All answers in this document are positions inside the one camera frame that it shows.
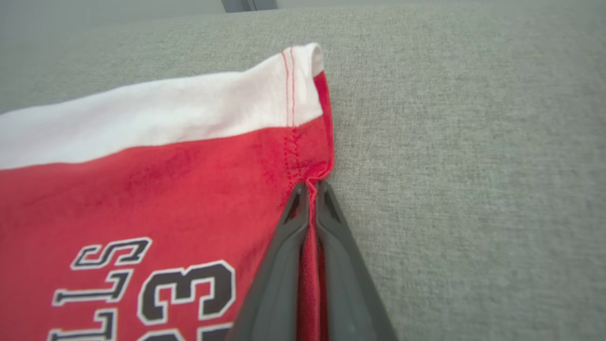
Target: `white stripe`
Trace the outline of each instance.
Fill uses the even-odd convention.
[[[78,163],[136,146],[230,137],[291,126],[322,115],[313,77],[317,44],[284,50],[245,72],[166,79],[120,87],[49,106],[0,115],[0,169]]]

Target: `red and white shirt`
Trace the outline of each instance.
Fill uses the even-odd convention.
[[[323,69],[309,44],[0,115],[0,339],[222,340],[292,188],[313,211],[333,167]],[[301,340],[320,338],[314,221]]]

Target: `gray textured cloth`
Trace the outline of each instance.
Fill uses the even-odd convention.
[[[402,339],[606,336],[606,5],[195,16],[0,52],[0,111],[320,42],[340,199]]]

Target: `red fabric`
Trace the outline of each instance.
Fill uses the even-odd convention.
[[[320,289],[315,187],[333,167],[330,99],[324,73],[315,78],[323,116],[297,128],[271,128],[229,138],[137,147],[80,164],[0,170],[0,333],[3,340],[44,340],[99,329],[96,310],[117,309],[117,340],[177,328],[196,340],[197,328],[234,321],[293,186],[310,191],[310,231],[302,253],[299,340],[318,340]],[[84,246],[129,238],[152,242],[138,264],[116,265],[117,251],[98,269],[72,270]],[[101,251],[88,259],[99,257]],[[225,261],[235,270],[235,301],[220,316],[200,320],[191,303],[172,304],[167,321],[145,325],[139,295],[152,272]],[[132,269],[119,302],[53,306],[58,289],[112,288],[109,271]]]

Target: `t-shirt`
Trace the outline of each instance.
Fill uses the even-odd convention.
[[[0,339],[222,340],[293,187],[333,167],[318,45],[0,115]],[[298,338],[320,324],[314,219]]]

